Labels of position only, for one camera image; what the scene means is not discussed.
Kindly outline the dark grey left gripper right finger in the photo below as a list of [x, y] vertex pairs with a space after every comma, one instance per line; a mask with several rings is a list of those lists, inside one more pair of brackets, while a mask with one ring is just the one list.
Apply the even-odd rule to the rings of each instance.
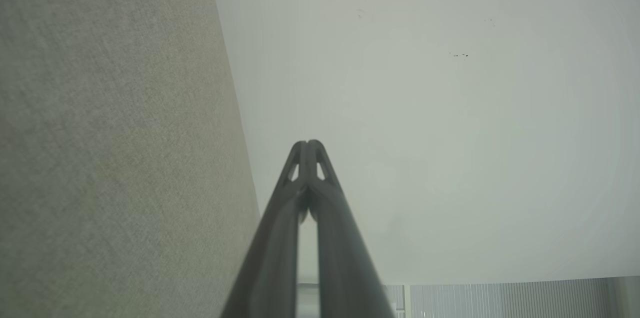
[[317, 223], [318, 288], [323, 318], [393, 318], [386, 291], [355, 222], [329, 154], [307, 142], [310, 213]]

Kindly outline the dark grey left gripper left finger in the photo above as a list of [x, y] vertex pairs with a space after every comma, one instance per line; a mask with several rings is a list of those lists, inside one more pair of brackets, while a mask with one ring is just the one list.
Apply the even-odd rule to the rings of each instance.
[[290, 150], [222, 318], [294, 318], [297, 313], [298, 229], [308, 209], [306, 145], [299, 141]]

